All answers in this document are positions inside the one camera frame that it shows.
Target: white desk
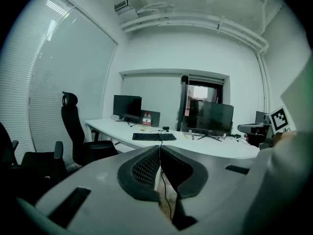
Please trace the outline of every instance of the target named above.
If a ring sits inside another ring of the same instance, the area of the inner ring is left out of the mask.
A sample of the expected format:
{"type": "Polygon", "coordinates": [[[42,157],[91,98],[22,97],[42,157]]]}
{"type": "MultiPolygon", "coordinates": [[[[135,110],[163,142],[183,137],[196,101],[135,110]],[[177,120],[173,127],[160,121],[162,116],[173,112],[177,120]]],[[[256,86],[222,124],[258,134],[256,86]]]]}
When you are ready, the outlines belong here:
{"type": "MultiPolygon", "coordinates": [[[[143,127],[142,125],[135,125],[130,127],[127,122],[116,122],[111,118],[105,119],[95,119],[86,121],[87,130],[88,130],[88,141],[91,139],[91,130],[96,130],[100,133],[103,133],[110,139],[117,140],[122,144],[130,146],[132,148],[143,148],[151,145],[161,144],[160,141],[136,141],[132,140],[133,133],[158,133],[156,130],[160,128],[154,127],[143,127]]],[[[222,139],[222,142],[216,141],[211,138],[203,138],[197,140],[199,137],[195,137],[195,140],[192,140],[191,136],[187,136],[188,139],[183,135],[182,132],[171,131],[169,133],[174,134],[177,138],[175,141],[164,141],[165,145],[173,145],[178,148],[187,149],[194,152],[199,152],[207,155],[213,155],[224,158],[254,158],[257,156],[260,151],[259,148],[237,142],[234,138],[227,137],[225,140],[222,139]]]]}

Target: black office chair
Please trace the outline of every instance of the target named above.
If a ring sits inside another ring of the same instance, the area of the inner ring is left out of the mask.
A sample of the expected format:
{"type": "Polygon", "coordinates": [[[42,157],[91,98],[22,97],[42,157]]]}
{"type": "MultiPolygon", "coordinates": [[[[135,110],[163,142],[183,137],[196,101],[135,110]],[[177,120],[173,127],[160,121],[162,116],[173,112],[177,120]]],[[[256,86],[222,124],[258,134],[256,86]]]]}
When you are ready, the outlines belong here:
{"type": "Polygon", "coordinates": [[[22,163],[18,164],[14,152],[19,142],[11,142],[1,123],[0,137],[1,175],[14,196],[35,204],[44,193],[66,178],[62,142],[56,142],[54,152],[26,152],[22,163]]]}
{"type": "Polygon", "coordinates": [[[77,97],[73,93],[63,92],[61,115],[65,128],[73,141],[73,160],[79,165],[87,165],[93,161],[117,155],[111,141],[98,141],[99,133],[95,132],[95,142],[84,143],[85,134],[79,121],[76,104],[77,97]]]}

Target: roller blind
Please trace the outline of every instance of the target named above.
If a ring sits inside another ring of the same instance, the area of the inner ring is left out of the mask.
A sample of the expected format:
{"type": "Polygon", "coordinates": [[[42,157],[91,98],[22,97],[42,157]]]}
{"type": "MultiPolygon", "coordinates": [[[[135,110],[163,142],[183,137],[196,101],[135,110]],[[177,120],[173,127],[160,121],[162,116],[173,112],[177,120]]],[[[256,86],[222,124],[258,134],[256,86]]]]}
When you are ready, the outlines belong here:
{"type": "Polygon", "coordinates": [[[61,117],[62,91],[78,98],[78,113],[85,137],[85,120],[101,118],[104,85],[116,43],[90,19],[73,9],[50,35],[42,49],[31,82],[30,130],[37,152],[64,145],[67,169],[72,141],[61,117]]]}
{"type": "Polygon", "coordinates": [[[47,35],[72,7],[65,0],[31,0],[11,28],[0,56],[0,121],[18,140],[20,163],[34,151],[28,124],[30,78],[47,35]]]}
{"type": "Polygon", "coordinates": [[[159,126],[176,130],[181,93],[180,75],[127,75],[123,95],[141,96],[141,109],[160,112],[159,126]]]}
{"type": "Polygon", "coordinates": [[[212,83],[212,84],[220,84],[220,85],[224,84],[224,80],[223,79],[204,77],[204,76],[189,75],[189,80],[191,80],[191,81],[199,81],[199,82],[206,82],[206,83],[212,83]]]}

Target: black monitor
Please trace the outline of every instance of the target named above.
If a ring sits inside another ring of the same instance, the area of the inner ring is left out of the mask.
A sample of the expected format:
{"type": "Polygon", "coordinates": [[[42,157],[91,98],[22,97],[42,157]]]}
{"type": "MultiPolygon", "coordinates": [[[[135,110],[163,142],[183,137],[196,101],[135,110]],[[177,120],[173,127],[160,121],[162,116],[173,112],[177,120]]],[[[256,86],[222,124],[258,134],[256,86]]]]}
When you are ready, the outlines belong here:
{"type": "Polygon", "coordinates": [[[113,114],[126,118],[140,119],[141,97],[114,95],[113,114]]]}
{"type": "Polygon", "coordinates": [[[256,115],[255,115],[255,122],[256,123],[262,123],[263,122],[263,119],[264,119],[264,115],[267,114],[265,112],[256,112],[256,115]]]}
{"type": "Polygon", "coordinates": [[[231,105],[191,100],[187,127],[217,134],[230,133],[233,113],[231,105]]]}

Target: bottle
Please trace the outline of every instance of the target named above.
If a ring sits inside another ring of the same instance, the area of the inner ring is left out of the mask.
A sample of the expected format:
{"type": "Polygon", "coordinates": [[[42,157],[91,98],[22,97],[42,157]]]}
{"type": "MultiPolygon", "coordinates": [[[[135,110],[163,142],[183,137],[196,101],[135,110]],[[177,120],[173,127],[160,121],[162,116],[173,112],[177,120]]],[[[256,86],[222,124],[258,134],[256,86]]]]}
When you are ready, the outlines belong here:
{"type": "Polygon", "coordinates": [[[145,112],[145,114],[143,115],[143,118],[142,118],[142,125],[147,125],[147,113],[145,112]]]}
{"type": "Polygon", "coordinates": [[[148,117],[147,117],[147,125],[151,125],[151,113],[149,112],[148,117]]]}

